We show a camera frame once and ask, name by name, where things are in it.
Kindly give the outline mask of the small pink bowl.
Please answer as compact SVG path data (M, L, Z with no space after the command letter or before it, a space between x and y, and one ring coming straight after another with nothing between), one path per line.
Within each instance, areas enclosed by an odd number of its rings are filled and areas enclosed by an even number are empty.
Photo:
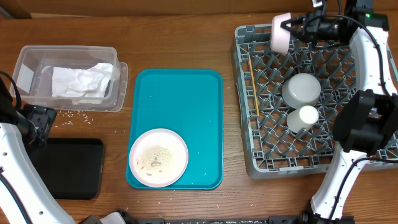
M272 20L270 48L273 52L286 55L289 50L290 32L281 28L281 23L291 19L291 13L275 16Z

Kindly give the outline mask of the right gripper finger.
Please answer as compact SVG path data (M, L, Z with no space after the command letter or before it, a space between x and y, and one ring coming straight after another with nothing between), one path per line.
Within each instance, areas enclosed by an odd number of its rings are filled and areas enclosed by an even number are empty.
M285 21L282 21L280 26L287 27L287 26L304 26L306 23L305 17L295 17Z
M285 30L289 31L290 35L292 35L296 39L306 39L303 29L293 29L291 27L285 27Z

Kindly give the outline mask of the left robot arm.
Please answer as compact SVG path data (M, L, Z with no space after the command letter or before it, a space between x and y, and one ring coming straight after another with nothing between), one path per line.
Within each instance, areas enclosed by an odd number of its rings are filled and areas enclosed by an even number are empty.
M57 203L32 159L46 145L57 112L22 104L1 84L1 210L9 223L74 223Z

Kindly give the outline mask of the large pink plate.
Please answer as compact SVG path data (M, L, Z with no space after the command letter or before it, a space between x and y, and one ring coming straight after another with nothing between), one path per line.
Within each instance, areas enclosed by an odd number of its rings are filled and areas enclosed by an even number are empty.
M141 134L129 151L129 169L143 185L161 188L184 174L189 153L185 141L169 129L151 129Z

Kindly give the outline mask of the white cup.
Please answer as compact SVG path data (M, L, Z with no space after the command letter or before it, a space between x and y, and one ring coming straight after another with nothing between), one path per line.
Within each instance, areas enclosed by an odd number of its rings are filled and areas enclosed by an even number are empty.
M294 133L308 131L319 119L318 111L310 105L294 110L287 116L287 127Z

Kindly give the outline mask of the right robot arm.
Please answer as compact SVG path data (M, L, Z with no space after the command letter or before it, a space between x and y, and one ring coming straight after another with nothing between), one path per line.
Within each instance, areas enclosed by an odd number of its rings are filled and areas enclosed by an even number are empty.
M334 155L323 182L299 217L299 223L353 223L342 215L346 199L363 167L376 160L397 131L397 90L387 55L388 18L372 1L351 0L337 14L326 13L325 1L300 17L275 16L271 49L286 54L291 37L317 48L348 45L354 56L356 93L333 124Z

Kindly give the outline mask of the grey bowl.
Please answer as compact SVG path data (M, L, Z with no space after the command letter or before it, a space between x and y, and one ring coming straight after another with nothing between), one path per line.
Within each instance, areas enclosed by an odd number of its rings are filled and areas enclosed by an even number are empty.
M315 106L320 93L320 82L309 73L296 74L282 85L282 98L294 109Z

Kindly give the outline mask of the white napkin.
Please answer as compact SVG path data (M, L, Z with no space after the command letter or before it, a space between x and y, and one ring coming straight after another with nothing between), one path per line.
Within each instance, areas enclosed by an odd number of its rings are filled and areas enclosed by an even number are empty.
M97 63L89 69L54 67L52 75L52 96L75 98L80 103L100 104L113 74L111 63Z

